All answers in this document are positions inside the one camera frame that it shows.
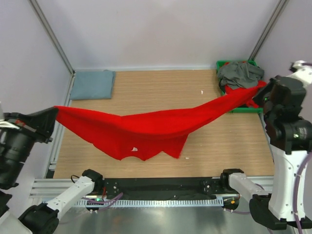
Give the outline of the red t shirt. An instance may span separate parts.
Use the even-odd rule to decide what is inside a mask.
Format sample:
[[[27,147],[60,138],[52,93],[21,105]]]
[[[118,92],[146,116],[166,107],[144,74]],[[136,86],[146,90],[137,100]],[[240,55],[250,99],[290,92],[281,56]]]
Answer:
[[[164,152],[179,158],[188,135],[251,100],[263,88],[234,90],[200,106],[119,116],[57,106],[56,120],[108,156],[143,161]]]

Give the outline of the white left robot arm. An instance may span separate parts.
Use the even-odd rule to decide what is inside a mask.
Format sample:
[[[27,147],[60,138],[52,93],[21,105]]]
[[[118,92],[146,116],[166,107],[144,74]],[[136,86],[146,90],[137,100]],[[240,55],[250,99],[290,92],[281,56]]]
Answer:
[[[20,217],[9,210],[12,198],[6,190],[18,186],[17,178],[35,143],[52,142],[58,108],[51,107],[24,115],[0,113],[0,232],[2,234],[52,234],[61,218],[84,196],[103,190],[103,176],[91,169],[63,193],[39,205],[33,205]]]

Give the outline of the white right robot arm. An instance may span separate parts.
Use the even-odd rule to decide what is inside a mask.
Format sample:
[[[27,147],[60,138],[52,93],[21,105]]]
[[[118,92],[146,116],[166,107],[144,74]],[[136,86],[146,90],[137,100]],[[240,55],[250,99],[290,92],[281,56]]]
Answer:
[[[255,103],[263,105],[273,154],[272,192],[261,189],[240,169],[226,169],[220,177],[221,190],[237,191],[248,202],[253,220],[271,230],[292,226],[302,233],[312,227],[303,205],[306,166],[312,157],[312,124],[299,115],[307,85],[297,78],[276,76],[254,97]]]

